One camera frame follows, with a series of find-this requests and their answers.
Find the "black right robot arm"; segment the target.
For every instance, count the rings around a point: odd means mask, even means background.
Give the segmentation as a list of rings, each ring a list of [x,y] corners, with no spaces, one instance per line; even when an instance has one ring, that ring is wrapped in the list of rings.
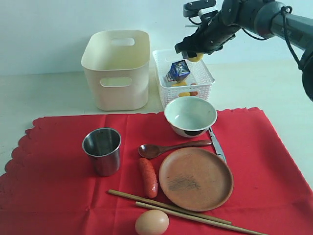
[[[294,15],[292,7],[275,0],[225,0],[214,10],[214,0],[197,0],[183,6],[183,16],[199,17],[195,33],[175,45],[183,58],[211,55],[223,49],[240,29],[248,36],[265,41],[274,36],[287,44],[298,68],[309,99],[313,97],[313,21]]]

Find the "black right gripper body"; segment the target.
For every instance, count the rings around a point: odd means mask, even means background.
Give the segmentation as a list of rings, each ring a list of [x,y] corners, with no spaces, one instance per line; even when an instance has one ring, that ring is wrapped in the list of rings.
[[[226,25],[223,22],[223,13],[218,12],[210,22],[202,23],[196,32],[185,37],[182,42],[175,45],[176,53],[192,51],[196,53],[197,47],[218,47],[235,37],[241,28],[235,24]]]

